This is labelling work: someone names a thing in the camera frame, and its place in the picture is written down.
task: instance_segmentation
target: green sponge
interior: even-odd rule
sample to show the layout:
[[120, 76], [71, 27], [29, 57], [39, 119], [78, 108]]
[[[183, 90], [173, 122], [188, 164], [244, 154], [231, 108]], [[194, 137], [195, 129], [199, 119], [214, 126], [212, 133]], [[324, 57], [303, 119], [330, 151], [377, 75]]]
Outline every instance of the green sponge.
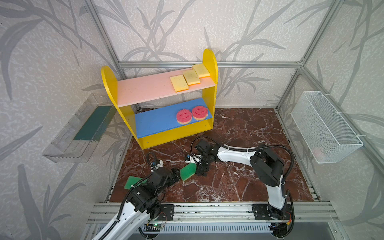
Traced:
[[183, 180], [187, 180], [196, 173], [196, 164], [190, 163], [180, 170], [180, 177]]
[[142, 179], [142, 177], [133, 177], [133, 176], [129, 176], [128, 177], [128, 180], [127, 180], [127, 183], [125, 184], [124, 188], [125, 189], [130, 189], [132, 187], [133, 184], [137, 183], [138, 181], [140, 181]]

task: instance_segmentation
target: wall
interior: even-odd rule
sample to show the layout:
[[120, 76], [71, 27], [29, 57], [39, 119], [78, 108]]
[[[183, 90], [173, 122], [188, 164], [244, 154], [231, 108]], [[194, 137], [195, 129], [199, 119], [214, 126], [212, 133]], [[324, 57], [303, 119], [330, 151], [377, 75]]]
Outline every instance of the wall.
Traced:
[[129, 131], [119, 115], [89, 162], [41, 154], [111, 59], [81, 1], [0, 1], [0, 239], [78, 239]]
[[[383, 152], [384, 1], [345, 1], [306, 67]], [[317, 164], [291, 118], [303, 91], [299, 77], [279, 110], [322, 200], [330, 200], [352, 240], [382, 239], [384, 177], [363, 151]]]
[[[95, 0], [119, 61], [300, 61], [331, 0]], [[126, 69], [129, 78], [171, 69]], [[294, 69], [220, 68], [217, 107], [274, 107]], [[166, 106], [181, 94], [141, 106]]]

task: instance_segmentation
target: yellow bottom panel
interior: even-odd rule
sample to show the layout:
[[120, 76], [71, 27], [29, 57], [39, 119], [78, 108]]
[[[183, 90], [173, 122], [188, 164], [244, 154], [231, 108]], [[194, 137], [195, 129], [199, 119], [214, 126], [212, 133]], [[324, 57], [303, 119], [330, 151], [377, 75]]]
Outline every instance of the yellow bottom panel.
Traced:
[[183, 137], [188, 137], [196, 133], [211, 130], [213, 128], [213, 124], [210, 124], [209, 120], [210, 119], [203, 120], [193, 124], [171, 129], [166, 132], [160, 132], [154, 135], [139, 138], [139, 145], [142, 149], [146, 149]]

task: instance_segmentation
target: yellow sponge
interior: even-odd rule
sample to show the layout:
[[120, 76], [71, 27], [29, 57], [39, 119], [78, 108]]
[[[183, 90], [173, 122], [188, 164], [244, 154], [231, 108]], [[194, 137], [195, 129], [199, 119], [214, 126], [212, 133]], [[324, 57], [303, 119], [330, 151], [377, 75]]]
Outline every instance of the yellow sponge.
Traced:
[[192, 65], [192, 68], [196, 71], [197, 75], [199, 76], [199, 78], [203, 78], [203, 77], [209, 77], [209, 72], [207, 70], [207, 68], [204, 66], [204, 64], [196, 64], [196, 65]]
[[183, 75], [188, 85], [200, 83], [200, 78], [193, 69], [184, 71]]
[[175, 92], [180, 92], [189, 89], [188, 84], [186, 83], [183, 75], [170, 77], [170, 81], [172, 82]]

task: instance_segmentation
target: blue shelf board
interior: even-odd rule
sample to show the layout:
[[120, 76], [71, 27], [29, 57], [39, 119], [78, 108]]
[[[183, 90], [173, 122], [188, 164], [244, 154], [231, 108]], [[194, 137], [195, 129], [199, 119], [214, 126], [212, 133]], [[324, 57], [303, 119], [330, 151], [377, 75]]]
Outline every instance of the blue shelf board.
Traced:
[[[189, 109], [192, 112], [192, 109], [196, 106], [207, 107], [204, 100], [202, 98], [198, 98], [191, 101], [135, 114], [137, 137], [142, 138], [159, 132], [165, 132], [171, 129], [185, 126], [185, 124], [180, 124], [177, 122], [177, 112], [184, 108]], [[208, 116], [206, 119], [210, 118], [212, 118], [212, 114], [208, 110]], [[189, 124], [196, 122], [199, 121], [192, 117], [192, 121]]]

